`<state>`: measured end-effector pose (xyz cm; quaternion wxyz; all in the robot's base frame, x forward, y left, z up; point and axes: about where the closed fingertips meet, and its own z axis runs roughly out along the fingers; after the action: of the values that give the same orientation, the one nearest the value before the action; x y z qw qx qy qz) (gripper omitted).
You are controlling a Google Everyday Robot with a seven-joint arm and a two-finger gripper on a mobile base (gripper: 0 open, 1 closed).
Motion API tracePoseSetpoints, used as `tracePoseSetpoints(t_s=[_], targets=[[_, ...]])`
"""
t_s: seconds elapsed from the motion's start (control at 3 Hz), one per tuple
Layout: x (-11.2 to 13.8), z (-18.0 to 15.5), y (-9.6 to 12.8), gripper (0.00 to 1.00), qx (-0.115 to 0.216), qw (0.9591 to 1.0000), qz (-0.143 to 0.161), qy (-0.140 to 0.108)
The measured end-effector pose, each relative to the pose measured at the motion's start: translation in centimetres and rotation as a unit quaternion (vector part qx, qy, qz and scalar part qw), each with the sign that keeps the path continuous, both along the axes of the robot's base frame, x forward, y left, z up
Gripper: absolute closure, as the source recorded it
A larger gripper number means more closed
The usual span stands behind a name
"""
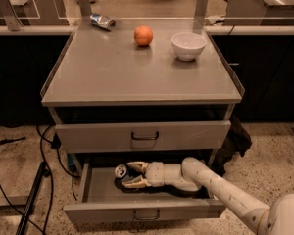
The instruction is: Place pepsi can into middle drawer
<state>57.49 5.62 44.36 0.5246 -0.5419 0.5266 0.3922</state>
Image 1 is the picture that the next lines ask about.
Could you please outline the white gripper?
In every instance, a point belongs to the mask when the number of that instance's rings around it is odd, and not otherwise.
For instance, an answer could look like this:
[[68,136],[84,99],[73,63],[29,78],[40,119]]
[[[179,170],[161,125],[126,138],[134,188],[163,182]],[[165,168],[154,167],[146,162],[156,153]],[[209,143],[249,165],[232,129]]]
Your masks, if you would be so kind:
[[161,162],[129,162],[127,166],[145,175],[123,181],[122,186],[129,189],[145,187],[162,187],[165,185],[165,165]]

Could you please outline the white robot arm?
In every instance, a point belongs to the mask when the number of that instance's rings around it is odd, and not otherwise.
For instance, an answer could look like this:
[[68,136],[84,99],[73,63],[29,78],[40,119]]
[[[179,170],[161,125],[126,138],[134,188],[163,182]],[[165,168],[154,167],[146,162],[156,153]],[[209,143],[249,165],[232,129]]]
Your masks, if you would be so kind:
[[294,194],[267,205],[188,157],[180,164],[129,162],[115,169],[125,188],[171,185],[183,191],[207,188],[255,235],[294,235]]

